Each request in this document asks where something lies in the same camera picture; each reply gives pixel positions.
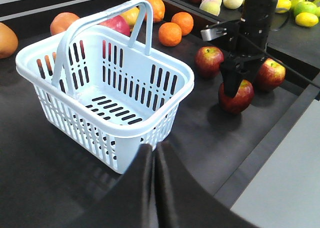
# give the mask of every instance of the basket slot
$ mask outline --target basket slot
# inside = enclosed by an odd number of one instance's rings
[[[85,59],[85,46],[83,40],[80,40],[79,42],[74,42],[69,47],[69,62],[72,66],[74,63],[79,63],[80,58],[83,60]]]
[[[164,91],[169,89],[171,95],[174,95],[175,93],[177,80],[177,75],[170,74],[169,71],[164,73],[163,69],[161,67],[157,69],[155,64],[151,66],[150,83],[156,84],[158,88],[163,89]]]
[[[41,78],[45,79],[46,77],[53,75],[53,67],[55,65],[56,53],[53,52],[50,56],[45,55],[42,59],[38,58],[36,60],[39,73]]]
[[[88,67],[83,67],[83,70],[80,68],[78,71],[72,73],[72,80],[74,83],[74,88],[77,90],[80,87],[83,87],[86,83],[90,82]]]
[[[64,84],[64,81],[62,79],[60,79],[59,85],[60,85],[61,91],[65,93],[66,92],[65,84]]]
[[[111,42],[102,40],[102,58],[106,59],[109,62],[112,62],[114,65],[123,66],[124,51],[122,48],[118,48],[116,45],[112,45]]]
[[[89,104],[86,108],[103,117],[105,120],[112,119],[113,122],[120,122],[123,125],[125,123],[130,125],[143,120],[141,117],[137,116],[137,114],[125,108],[122,104],[114,102],[106,96],[93,98],[92,102],[94,102],[94,104]]]

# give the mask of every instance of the lemon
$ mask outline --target lemon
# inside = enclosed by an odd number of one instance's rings
[[[291,1],[290,0],[278,0],[275,12],[276,13],[285,13],[289,11],[291,8]]]
[[[295,23],[302,27],[313,27],[318,22],[318,17],[310,12],[299,13],[295,18]]]
[[[122,14],[120,14],[120,16],[123,17],[127,22],[127,24],[129,25],[130,31],[132,31],[132,29],[134,28],[134,25],[138,18],[138,14],[139,14],[139,8],[137,7],[133,7],[123,12]]]

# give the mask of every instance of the black table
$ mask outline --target black table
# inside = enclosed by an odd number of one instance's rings
[[[40,8],[34,6],[34,1],[28,0],[30,11],[27,13],[0,17],[16,31],[19,50],[50,36],[49,24],[59,12],[67,9],[85,16],[127,0],[70,0],[73,2],[63,4],[49,0],[49,7]],[[164,1],[167,20],[180,10],[192,13],[198,25],[216,20],[183,0]],[[238,15],[236,11],[232,13],[232,16]],[[305,43],[299,44],[305,49],[294,46],[288,49],[284,41],[293,43],[289,35],[283,35],[289,34],[288,31],[299,34],[308,44],[313,43],[306,30],[288,24],[283,30],[271,33],[270,52],[296,70],[303,66],[306,74],[319,82],[319,62],[308,54]],[[152,42],[154,48],[182,60],[191,68],[194,68],[197,49],[212,45],[199,38],[198,30],[184,37],[174,48],[163,47],[156,32]],[[17,74],[14,59],[15,56],[0,60],[0,226],[58,227],[100,201],[119,174],[46,120],[32,84]],[[166,140],[171,142],[200,185],[230,207],[318,90],[289,76],[274,92],[257,92],[246,111],[231,116],[218,107],[217,88],[222,78],[203,80],[196,71],[195,77],[194,90],[180,104]]]

